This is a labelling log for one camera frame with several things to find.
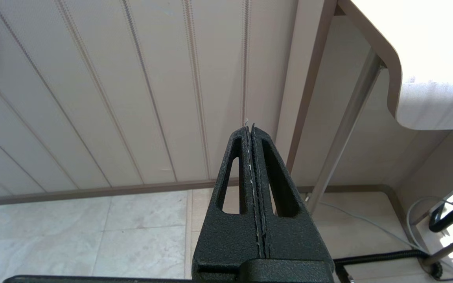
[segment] black cable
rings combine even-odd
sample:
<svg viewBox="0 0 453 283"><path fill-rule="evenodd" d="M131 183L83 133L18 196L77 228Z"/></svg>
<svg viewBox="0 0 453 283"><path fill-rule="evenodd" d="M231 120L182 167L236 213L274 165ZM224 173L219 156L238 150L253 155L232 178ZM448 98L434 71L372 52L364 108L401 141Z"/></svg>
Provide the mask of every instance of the black cable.
<svg viewBox="0 0 453 283"><path fill-rule="evenodd" d="M369 262L376 262L376 261L387 261L387 260L394 260L394 259L402 259L402 258L410 258L410 257L418 257L418 258L428 258L429 255L423 251L419 250L405 250L405 251L397 251L397 252L390 252L390 253L380 253L380 254L370 254L370 255L362 255L362 256L353 256L353 257L345 257L345 258L338 258L334 259L336 273L342 283L350 283L350 276L344 268L344 265L358 265L360 263L369 263ZM429 275L433 277L435 280L438 281L451 281L453 278L449 279L440 279L443 275L443 268L442 264L439 262L433 263L431 265L431 271Z"/></svg>

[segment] textured black plastic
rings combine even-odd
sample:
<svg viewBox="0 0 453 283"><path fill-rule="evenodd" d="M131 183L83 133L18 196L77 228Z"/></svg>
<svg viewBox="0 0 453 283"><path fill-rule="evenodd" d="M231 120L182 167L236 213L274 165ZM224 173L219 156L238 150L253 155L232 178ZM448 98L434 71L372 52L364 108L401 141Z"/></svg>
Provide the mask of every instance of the textured black plastic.
<svg viewBox="0 0 453 283"><path fill-rule="evenodd" d="M350 283L348 279L347 271L344 268L344 265L359 265L360 263L369 263L377 261L388 261L409 257L418 257L418 258L428 258L429 255L423 251L419 250L405 250L397 251L390 253L379 253L379 254L369 254L361 256L352 256L345 258L338 258L333 260L336 266L336 274L342 283ZM433 263L431 265L431 276L435 279L439 279L443 275L442 264L439 262Z"/></svg>
<svg viewBox="0 0 453 283"><path fill-rule="evenodd" d="M429 220L429 229L435 233L441 232L443 229L447 229L453 224L453 210L450 211L445 217L436 221L435 215L433 214Z"/></svg>
<svg viewBox="0 0 453 283"><path fill-rule="evenodd" d="M222 207L232 161L237 157L240 214L232 215ZM270 188L278 215L272 210ZM313 261L307 265L313 272L307 273L306 282L333 282L333 260L270 136L256 127L251 133L243 127L230 136L193 255L192 277L233 281L239 279L241 265L254 259ZM316 266L325 266L327 272L316 273ZM270 272L288 274L286 265Z"/></svg>
<svg viewBox="0 0 453 283"><path fill-rule="evenodd" d="M332 274L324 261L252 259L239 270L241 282L330 282Z"/></svg>

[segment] brown trim strip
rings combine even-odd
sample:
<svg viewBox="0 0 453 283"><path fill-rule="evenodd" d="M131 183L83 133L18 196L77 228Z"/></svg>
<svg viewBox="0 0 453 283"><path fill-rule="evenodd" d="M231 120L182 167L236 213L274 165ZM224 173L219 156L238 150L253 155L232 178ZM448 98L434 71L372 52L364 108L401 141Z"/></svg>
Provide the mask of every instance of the brown trim strip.
<svg viewBox="0 0 453 283"><path fill-rule="evenodd" d="M52 201L64 200L74 198L87 198L87 197L111 197L114 195L134 195L139 193L152 193L152 192L166 192L166 191L180 191L190 189L203 189L213 188L216 180L204 181L187 181L187 182L173 182L161 184L146 184L135 186L122 186L122 187L107 187L95 189L83 189L77 191L60 191L50 192L47 194L37 193L31 195L13 195L9 197L0 197L0 205L2 204L20 204L22 202L37 202L37 201ZM228 182L229 186L238 186L239 179L231 178Z"/></svg>
<svg viewBox="0 0 453 283"><path fill-rule="evenodd" d="M125 149L127 150L128 156L131 159L135 172L139 176L141 182L144 183L142 172L139 168L137 160L135 159L134 154L131 150L131 147L128 144L127 138L124 135L120 122L118 121L118 119L116 117L115 110L113 109L113 106L111 105L111 102L109 101L108 95L106 95L106 91L104 90L104 86L102 85L101 79L99 78L99 75L97 74L94 63L93 63L92 59L90 58L90 55L88 54L87 47L83 43L83 39L81 38L81 35L79 34L78 28L72 19L71 12L63 0L56 0L55 4L57 6L57 9L59 10L59 13L61 14L64 24L66 25L66 27L70 33L72 40L74 41L74 44L77 47L77 50L79 52L79 55L81 56L81 59L83 60L85 67L87 67L88 72L90 73L90 77L92 78L92 81L93 81L94 85L96 86L96 89L97 89L99 95L101 96L102 101L104 102L106 111L108 112L111 120L115 124L115 128L118 132L118 135L120 136L120 139L121 139Z"/></svg>
<svg viewBox="0 0 453 283"><path fill-rule="evenodd" d="M322 4L321 17L318 31L316 33L316 40L314 41L309 71L307 72L304 93L302 94L302 100L300 101L300 107L298 108L295 130L293 131L293 138L291 139L291 145L289 147L288 158L286 161L286 167L288 168L290 174L295 163L296 151L298 150L300 138L302 137L302 132L304 130L305 118L307 117L307 112L309 111L309 104L311 102L312 93L316 84L320 61L322 59L322 53L324 52L336 4L336 0L325 0Z"/></svg>
<svg viewBox="0 0 453 283"><path fill-rule="evenodd" d="M29 62L29 64L31 65L31 67L33 68L34 72L36 73L36 75L38 75L39 79L41 80L41 83L43 83L43 86L45 86L45 88L48 90L48 93L52 96L53 100L55 101L55 103L57 104L57 107L59 107L59 109L61 110L61 112L63 113L64 117L66 118L66 120L68 120L68 123L70 124L71 128L74 130L74 133L76 134L76 136L78 137L78 139L81 141L81 144L85 147L85 149L87 150L88 154L90 155L90 157L92 158L92 160L94 161L95 165L97 166L97 168L99 168L99 171L101 172L101 174L103 175L104 179L106 180L106 182L108 183L108 185L111 186L111 183L109 182L108 178L106 177L106 174L104 174L104 171L102 170L102 168L99 166L99 163L97 162L97 160L94 158L94 155L92 154L92 152L90 151L90 149L88 149L87 147L87 144L85 143L85 141L83 140L83 138L81 137L81 135L79 134L78 130L76 129L76 127L74 126L74 124L72 123L72 120L69 118L69 116L66 114L63 106L59 103L57 97L55 96L55 93L52 91L52 88L50 88L48 82L45 80L45 78L43 77L43 75L41 74L40 70L38 70L38 67L36 67L36 64L34 64L34 61L31 59L31 56L29 55L29 53L27 52L27 50L25 49L24 45L20 42L20 39L18 39L18 37L16 36L15 32L13 31L13 29L10 27L7 19L5 18L5 16L2 14L2 12L0 11L0 21L3 23L3 25L5 25L6 29L8 30L9 34L11 35L11 37L14 39L15 43L18 45L18 47L20 48L22 54L25 56L25 58L27 59L27 62Z"/></svg>
<svg viewBox="0 0 453 283"><path fill-rule="evenodd" d="M164 134L164 128L162 126L162 121L160 120L160 115L158 114L158 108L157 108L157 103L155 102L155 97L153 95L153 89L151 88L151 84L149 83L148 71L146 69L146 64L144 63L144 54L142 52L141 44L139 41L137 28L134 24L131 4L127 0L121 0L121 4L125 11L125 19L127 21L127 26L128 26L129 32L131 33L131 36L132 36L132 40L133 40L133 43L134 43L134 46L136 49L137 57L139 58L142 75L144 77L144 81L146 82L146 86L148 88L149 98L151 99L151 104L153 105L153 111L155 112L155 117L157 118L158 128L160 130L160 134L162 135L162 140L164 141L164 146L167 151L167 156L169 156L169 163L171 163L172 174L174 175L174 180L178 181L178 177L176 177L176 170L174 170L174 163L172 161L171 152L169 150L169 145L167 145L167 139Z"/></svg>

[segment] chrome pole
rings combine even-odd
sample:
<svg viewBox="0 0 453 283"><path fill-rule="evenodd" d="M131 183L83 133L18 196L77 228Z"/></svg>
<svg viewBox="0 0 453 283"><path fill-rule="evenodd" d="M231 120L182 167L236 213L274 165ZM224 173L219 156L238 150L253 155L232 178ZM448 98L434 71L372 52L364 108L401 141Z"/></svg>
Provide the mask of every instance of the chrome pole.
<svg viewBox="0 0 453 283"><path fill-rule="evenodd" d="M307 206L311 215L316 209L322 194L328 186L331 176L337 167L338 161L344 152L345 145L347 145L347 141L349 141L349 137L354 130L354 126L356 125L359 115L365 107L368 96L372 92L372 88L374 87L375 81L381 70L381 63L382 60L380 57L373 49L370 49L370 52L366 57L365 64L363 64L363 69L357 79L356 86L352 91L351 98L349 99L349 103L345 109L340 126L338 127L337 133L333 138L333 143L331 144L328 155L322 165L316 185L312 191L309 205Z"/></svg>

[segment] white tile floor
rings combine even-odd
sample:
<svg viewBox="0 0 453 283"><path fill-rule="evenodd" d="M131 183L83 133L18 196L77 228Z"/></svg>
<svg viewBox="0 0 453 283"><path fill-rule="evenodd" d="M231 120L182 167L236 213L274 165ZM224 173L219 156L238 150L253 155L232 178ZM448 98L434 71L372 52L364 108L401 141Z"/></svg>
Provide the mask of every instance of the white tile floor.
<svg viewBox="0 0 453 283"><path fill-rule="evenodd" d="M0 206L0 282L16 274L190 278L211 189ZM238 211L229 188L225 210ZM327 193L324 201L405 238L383 193ZM333 208L314 215L333 258L408 249ZM415 259L348 266L356 282L433 282Z"/></svg>

